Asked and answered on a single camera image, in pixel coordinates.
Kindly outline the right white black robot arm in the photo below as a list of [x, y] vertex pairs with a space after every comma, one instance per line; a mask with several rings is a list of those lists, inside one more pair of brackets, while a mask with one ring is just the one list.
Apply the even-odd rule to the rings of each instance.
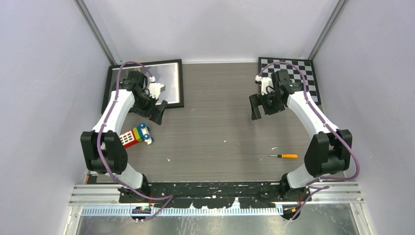
[[310, 137], [304, 163], [284, 174], [279, 182], [277, 191], [282, 199], [292, 201], [313, 180], [349, 169], [352, 134], [328, 120], [302, 82], [292, 82], [287, 70], [279, 70], [270, 77], [257, 75], [255, 83], [259, 92], [249, 97], [252, 120], [261, 118], [259, 107], [266, 115], [288, 108]]

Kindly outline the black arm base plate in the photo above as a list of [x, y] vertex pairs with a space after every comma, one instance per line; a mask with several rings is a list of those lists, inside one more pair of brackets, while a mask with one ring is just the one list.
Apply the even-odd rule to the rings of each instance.
[[220, 209], [238, 202], [242, 209], [271, 208], [277, 202], [303, 203], [310, 195], [307, 188], [284, 190], [279, 182], [159, 182], [150, 183], [137, 195], [118, 189], [120, 203], [148, 203], [155, 208]]

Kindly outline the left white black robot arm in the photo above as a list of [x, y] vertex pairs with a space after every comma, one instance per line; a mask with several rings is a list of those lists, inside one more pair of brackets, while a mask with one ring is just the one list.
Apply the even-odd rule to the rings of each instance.
[[150, 187], [145, 175], [136, 171], [128, 162], [128, 154], [120, 137], [121, 128], [129, 112], [134, 112], [157, 125], [161, 125], [167, 105], [157, 104], [166, 86], [155, 82], [153, 76], [140, 71], [130, 72], [121, 79], [117, 74], [109, 103], [98, 123], [80, 136], [81, 147], [89, 171], [107, 174], [120, 184], [123, 193], [139, 203], [150, 199]]

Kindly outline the black wooden picture frame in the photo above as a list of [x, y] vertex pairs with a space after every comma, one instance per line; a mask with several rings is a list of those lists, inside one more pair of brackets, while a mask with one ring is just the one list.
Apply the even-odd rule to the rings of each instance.
[[[157, 98], [157, 102], [155, 103], [155, 107], [160, 106], [162, 101], [167, 101], [165, 108], [181, 108], [184, 107], [184, 87], [183, 87], [183, 74], [182, 74], [182, 60], [181, 59], [173, 59], [173, 60], [164, 60], [164, 61], [155, 61], [155, 62], [143, 62], [145, 69], [142, 66], [137, 64], [127, 64], [123, 67], [120, 82], [130, 77], [137, 77], [138, 72], [143, 73], [144, 75], [139, 75], [139, 81], [142, 85], [140, 91], [144, 89], [144, 85], [146, 81], [143, 76], [146, 76], [148, 79], [150, 78], [150, 74], [154, 76], [155, 83], [161, 83], [164, 85], [165, 90], [161, 92], [159, 97]], [[110, 66], [108, 68], [107, 79], [104, 89], [104, 96], [102, 101], [101, 107], [101, 114], [104, 113], [107, 105], [111, 99], [111, 92], [115, 89], [115, 83], [117, 74], [119, 71], [120, 65], [118, 66]], [[138, 104], [134, 104], [134, 106], [130, 109], [130, 112], [136, 113], [139, 108], [144, 108], [147, 110], [151, 107], [151, 103], [149, 99], [141, 99], [138, 100]]]

